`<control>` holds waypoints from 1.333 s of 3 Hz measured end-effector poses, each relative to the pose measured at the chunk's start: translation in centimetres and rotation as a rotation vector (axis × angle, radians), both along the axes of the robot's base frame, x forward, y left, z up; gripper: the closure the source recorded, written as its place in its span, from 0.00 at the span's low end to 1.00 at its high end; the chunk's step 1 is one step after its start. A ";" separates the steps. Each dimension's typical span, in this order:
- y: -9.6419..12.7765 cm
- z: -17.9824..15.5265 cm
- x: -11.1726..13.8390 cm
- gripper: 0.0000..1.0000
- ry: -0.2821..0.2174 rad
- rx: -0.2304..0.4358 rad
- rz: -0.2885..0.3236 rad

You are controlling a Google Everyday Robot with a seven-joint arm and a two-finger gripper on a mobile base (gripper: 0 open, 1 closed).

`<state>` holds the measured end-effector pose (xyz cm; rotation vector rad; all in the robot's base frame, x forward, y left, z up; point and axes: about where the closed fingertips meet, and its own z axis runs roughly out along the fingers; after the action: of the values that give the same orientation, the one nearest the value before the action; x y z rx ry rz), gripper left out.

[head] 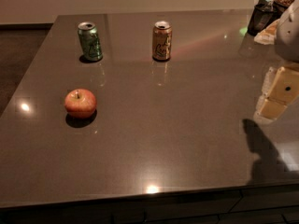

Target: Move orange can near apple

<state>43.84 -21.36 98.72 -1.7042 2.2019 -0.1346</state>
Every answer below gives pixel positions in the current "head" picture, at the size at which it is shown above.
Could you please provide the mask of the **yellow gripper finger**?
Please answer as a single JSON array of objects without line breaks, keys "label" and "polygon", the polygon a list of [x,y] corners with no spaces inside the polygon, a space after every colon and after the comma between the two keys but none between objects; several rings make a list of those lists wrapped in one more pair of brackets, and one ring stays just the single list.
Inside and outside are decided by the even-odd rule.
[{"label": "yellow gripper finger", "polygon": [[299,70],[293,67],[270,67],[265,74],[262,95],[256,114],[275,120],[299,97]]}]

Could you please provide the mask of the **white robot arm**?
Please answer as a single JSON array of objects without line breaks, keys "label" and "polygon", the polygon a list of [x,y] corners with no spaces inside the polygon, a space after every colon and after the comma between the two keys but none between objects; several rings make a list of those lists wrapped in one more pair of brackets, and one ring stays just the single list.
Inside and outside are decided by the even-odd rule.
[{"label": "white robot arm", "polygon": [[254,114],[263,123],[278,119],[299,97],[299,0],[280,17],[274,48],[284,63],[280,68],[270,67],[265,74]]}]

